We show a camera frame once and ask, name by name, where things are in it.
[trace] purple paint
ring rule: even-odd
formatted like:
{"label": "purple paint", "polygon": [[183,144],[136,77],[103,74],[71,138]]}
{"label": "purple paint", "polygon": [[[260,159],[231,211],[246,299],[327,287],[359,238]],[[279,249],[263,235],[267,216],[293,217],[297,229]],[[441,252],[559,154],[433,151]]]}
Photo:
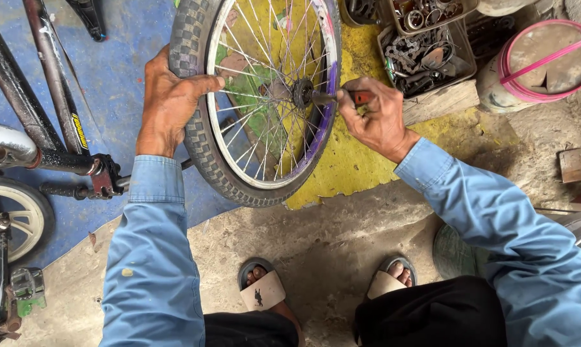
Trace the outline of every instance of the purple paint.
{"label": "purple paint", "polygon": [[[329,82],[327,83],[328,94],[335,94],[336,77],[337,77],[337,62],[332,62],[329,73]],[[321,122],[320,124],[318,124],[318,130],[316,130],[316,136],[312,140],[312,143],[310,143],[310,150],[306,152],[303,158],[299,161],[299,164],[295,166],[294,170],[292,170],[290,174],[288,174],[284,178],[293,178],[294,176],[298,175],[312,161],[312,159],[316,155],[316,152],[323,144],[323,139],[325,137],[327,127],[329,126],[329,122],[333,122],[334,117],[332,117],[332,114],[333,114],[333,103],[330,102],[328,105],[324,107]]]}

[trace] dirty floor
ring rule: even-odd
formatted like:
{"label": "dirty floor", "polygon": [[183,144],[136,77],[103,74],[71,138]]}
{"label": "dirty floor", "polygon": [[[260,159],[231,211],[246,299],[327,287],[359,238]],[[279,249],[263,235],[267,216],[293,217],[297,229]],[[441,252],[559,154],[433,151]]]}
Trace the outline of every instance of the dirty floor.
{"label": "dirty floor", "polygon": [[[535,206],[566,209],[581,184],[561,184],[556,159],[559,151],[581,148],[581,91],[502,117],[519,144],[466,161],[510,178]],[[117,222],[95,233],[94,246],[84,240],[48,266],[48,307],[34,309],[23,321],[18,346],[99,343],[106,253]],[[409,257],[419,283],[438,280],[432,241],[440,224],[422,196],[398,180],[326,198],[323,205],[308,209],[236,209],[189,229],[187,236],[202,276],[205,313],[243,311],[236,271],[246,258],[262,256],[280,272],[308,345],[338,347],[353,345],[349,327],[354,309],[387,255]]]}

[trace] blue long-sleeve shirt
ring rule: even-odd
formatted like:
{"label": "blue long-sleeve shirt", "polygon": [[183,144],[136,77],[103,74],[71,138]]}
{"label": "blue long-sleeve shirt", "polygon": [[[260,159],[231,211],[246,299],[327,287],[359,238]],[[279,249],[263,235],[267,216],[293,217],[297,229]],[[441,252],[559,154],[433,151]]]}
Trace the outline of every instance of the blue long-sleeve shirt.
{"label": "blue long-sleeve shirt", "polygon": [[[581,346],[581,249],[506,178],[422,138],[395,169],[462,239],[492,252],[510,346]],[[179,164],[137,156],[109,249],[101,346],[204,346]]]}

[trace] pink rim of bucket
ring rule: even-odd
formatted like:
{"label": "pink rim of bucket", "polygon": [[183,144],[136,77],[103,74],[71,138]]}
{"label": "pink rim of bucket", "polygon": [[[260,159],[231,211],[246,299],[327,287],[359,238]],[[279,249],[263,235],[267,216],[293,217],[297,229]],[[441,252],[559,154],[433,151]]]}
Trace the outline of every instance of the pink rim of bucket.
{"label": "pink rim of bucket", "polygon": [[[535,23],[535,24],[529,26],[528,28],[525,28],[519,34],[512,37],[504,45],[504,47],[502,48],[502,50],[498,54],[498,65],[497,66],[498,66],[498,75],[499,75],[500,79],[504,78],[505,76],[509,76],[511,74],[510,64],[509,64],[510,56],[511,56],[511,49],[514,46],[514,44],[517,42],[518,38],[526,35],[529,31],[532,31],[534,28],[543,27],[545,25],[552,24],[552,23],[553,24],[571,25],[573,27],[578,28],[579,31],[581,31],[581,24],[579,24],[577,22],[573,22],[572,20],[565,20],[565,19],[544,20],[542,22]],[[534,92],[532,90],[527,89],[525,86],[523,86],[521,83],[519,83],[518,81],[515,81],[515,80],[512,80],[508,83],[504,83],[502,86],[507,91],[509,91],[509,93],[511,93],[512,95],[514,95],[518,99],[528,101],[528,102],[542,103],[542,102],[552,102],[552,101],[556,101],[556,100],[559,100],[562,98],[566,98],[567,96],[578,91],[581,88],[581,83],[576,88],[569,90],[569,91],[565,91],[563,93],[559,93],[559,94],[537,93],[537,92]]]}

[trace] hub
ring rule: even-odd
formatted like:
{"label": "hub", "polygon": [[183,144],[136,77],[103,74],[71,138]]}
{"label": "hub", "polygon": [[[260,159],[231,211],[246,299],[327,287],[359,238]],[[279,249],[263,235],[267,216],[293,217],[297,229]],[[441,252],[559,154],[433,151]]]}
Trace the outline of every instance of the hub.
{"label": "hub", "polygon": [[292,100],[295,106],[305,110],[312,102],[314,84],[307,78],[295,81],[292,88]]}

